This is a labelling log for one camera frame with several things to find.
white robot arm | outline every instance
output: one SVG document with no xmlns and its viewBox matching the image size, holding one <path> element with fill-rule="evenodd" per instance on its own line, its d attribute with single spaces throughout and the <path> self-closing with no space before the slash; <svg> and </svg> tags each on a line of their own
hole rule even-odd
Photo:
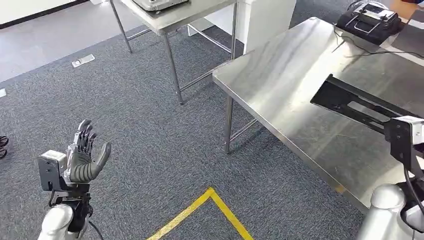
<svg viewBox="0 0 424 240">
<path fill-rule="evenodd" d="M 111 154 L 111 144 L 105 143 L 92 159 L 96 134 L 91 133 L 90 123 L 84 120 L 79 125 L 66 154 L 49 150 L 37 158 L 41 187 L 51 192 L 51 209 L 38 240 L 80 240 L 87 229 L 93 213 L 89 182 L 99 175 Z"/>
</svg>

gray carpet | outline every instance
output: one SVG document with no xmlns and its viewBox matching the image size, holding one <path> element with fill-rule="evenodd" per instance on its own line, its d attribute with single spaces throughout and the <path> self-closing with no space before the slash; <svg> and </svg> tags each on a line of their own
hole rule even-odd
<svg viewBox="0 0 424 240">
<path fill-rule="evenodd" d="M 209 35 L 229 38 L 211 28 Z M 201 36 L 170 37 L 182 82 L 229 58 Z M 364 216 L 260 125 L 223 153 L 225 94 L 210 81 L 173 95 L 163 44 L 153 33 L 114 37 L 1 83 L 0 238 L 36 239 L 48 210 L 34 164 L 46 150 L 64 151 L 83 119 L 99 133 L 95 150 L 112 143 L 91 185 L 91 220 L 106 240 L 142 240 L 213 187 L 254 239 L 353 239 Z M 96 60 L 73 68 L 71 61 Z M 234 129 L 251 116 L 237 104 Z M 97 240 L 89 228 L 85 239 Z M 163 239 L 241 239 L 209 200 Z"/>
</svg>

metal table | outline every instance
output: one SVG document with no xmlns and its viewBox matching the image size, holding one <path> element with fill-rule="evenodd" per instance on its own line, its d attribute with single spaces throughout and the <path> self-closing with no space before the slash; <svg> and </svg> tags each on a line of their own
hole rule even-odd
<svg viewBox="0 0 424 240">
<path fill-rule="evenodd" d="M 403 167 L 391 157 L 382 135 L 310 100 L 334 74 L 424 116 L 424 67 L 392 53 L 360 56 L 364 51 L 336 36 L 336 31 L 342 33 L 310 18 L 217 69 L 213 81 L 228 94 L 226 150 L 241 133 L 230 134 L 234 99 L 365 213 L 377 186 L 405 181 Z M 379 50 L 351 38 L 369 51 Z"/>
<path fill-rule="evenodd" d="M 116 21 L 119 25 L 119 29 L 121 31 L 122 37 L 130 53 L 132 53 L 133 51 L 131 49 L 129 41 L 139 36 L 142 36 L 149 32 L 154 32 L 155 34 L 163 38 L 166 54 L 169 60 L 169 64 L 171 66 L 171 76 L 172 76 L 172 80 L 173 80 L 173 84 L 175 88 L 175 93 L 177 95 L 178 102 L 180 105 L 184 104 L 183 97 L 181 96 L 181 92 L 193 86 L 194 84 L 198 83 L 199 81 L 206 78 L 207 76 L 209 76 L 214 69 L 211 69 L 210 71 L 206 72 L 205 74 L 201 75 L 195 80 L 180 87 L 168 33 L 175 31 L 185 25 L 188 25 L 192 29 L 197 31 L 199 34 L 206 37 L 208 40 L 210 40 L 214 44 L 218 45 L 220 48 L 231 53 L 232 60 L 235 59 L 238 0 L 190 0 L 188 2 L 164 9 L 162 11 L 154 11 L 154 12 L 145 11 L 136 3 L 134 3 L 132 0 L 121 0 L 122 3 L 125 6 L 127 6 L 129 9 L 131 9 L 132 12 L 135 15 L 137 15 L 141 19 L 141 21 L 148 27 L 148 29 L 138 32 L 129 37 L 127 37 L 127 35 L 125 34 L 118 12 L 115 8 L 115 3 L 114 3 L 115 0 L 109 0 L 109 1 L 112 7 L 113 13 L 116 17 Z M 223 44 L 212 39 L 211 37 L 208 37 L 203 32 L 199 31 L 198 29 L 196 29 L 194 26 L 190 24 L 193 21 L 201 19 L 211 13 L 214 13 L 232 4 L 234 4 L 234 15 L 233 15 L 233 21 L 232 21 L 231 49 L 227 48 Z"/>
</svg>

gray floor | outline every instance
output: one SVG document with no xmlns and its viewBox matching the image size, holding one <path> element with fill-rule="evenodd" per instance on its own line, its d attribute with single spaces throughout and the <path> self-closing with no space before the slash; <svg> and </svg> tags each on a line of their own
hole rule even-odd
<svg viewBox="0 0 424 240">
<path fill-rule="evenodd" d="M 126 30 L 140 20 L 117 1 Z M 108 2 L 85 2 L 0 29 L 0 82 L 39 68 L 120 33 Z"/>
<path fill-rule="evenodd" d="M 308 4 L 298 2 L 294 23 L 308 17 L 302 11 Z M 216 28 L 208 34 L 229 40 Z M 201 36 L 180 32 L 170 40 L 183 82 L 229 58 Z M 132 44 L 129 54 L 113 37 L 0 83 L 7 90 L 0 135 L 11 139 L 0 160 L 0 213 L 7 216 L 0 219 L 0 239 L 36 239 L 48 193 L 40 189 L 34 160 L 49 149 L 63 151 L 84 118 L 99 133 L 96 150 L 112 142 L 112 157 L 91 186 L 91 219 L 105 239 L 150 237 L 208 187 L 255 239 L 354 238 L 364 216 L 278 139 L 256 125 L 231 155 L 223 154 L 224 93 L 206 80 L 184 92 L 187 102 L 178 106 L 160 39 L 148 33 Z M 88 54 L 96 60 L 71 66 Z M 235 128 L 250 119 L 235 106 Z M 86 239 L 98 239 L 93 229 Z M 208 201 L 163 239 L 240 236 Z"/>
</svg>

yellow tape line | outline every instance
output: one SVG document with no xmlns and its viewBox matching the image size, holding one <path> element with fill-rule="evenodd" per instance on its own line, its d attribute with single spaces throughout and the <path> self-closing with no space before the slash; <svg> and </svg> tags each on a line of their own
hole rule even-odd
<svg viewBox="0 0 424 240">
<path fill-rule="evenodd" d="M 210 198 L 215 202 L 218 208 L 221 209 L 221 212 L 226 216 L 226 219 L 228 219 L 244 240 L 253 240 L 253 237 L 248 233 L 243 224 L 237 219 L 234 213 L 227 207 L 215 191 L 213 191 L 212 195 L 210 195 Z"/>
<path fill-rule="evenodd" d="M 176 216 L 172 221 L 162 227 L 159 231 L 157 231 L 153 236 L 149 237 L 147 240 L 158 240 L 162 238 L 165 234 L 169 233 L 169 231 L 174 229 L 178 224 L 180 224 L 184 219 L 186 219 L 198 207 L 204 204 L 209 198 L 211 198 L 215 202 L 221 212 L 225 215 L 228 221 L 234 226 L 234 228 L 244 240 L 253 240 L 252 236 L 248 233 L 246 228 L 236 218 L 233 212 L 231 212 L 228 206 L 211 187 L 196 201 L 194 201 L 189 207 L 187 207 L 184 211 L 178 214 L 178 216 Z"/>
<path fill-rule="evenodd" d="M 180 224 L 184 219 L 186 219 L 192 212 L 194 212 L 200 205 L 204 204 L 206 200 L 213 194 L 215 191 L 212 188 L 209 188 L 202 196 L 200 196 L 196 201 L 194 201 L 189 207 L 182 211 L 178 216 L 176 216 L 172 221 L 162 227 L 157 231 L 153 236 L 149 237 L 147 240 L 158 240 L 162 238 L 165 234 L 175 228 Z"/>
</svg>

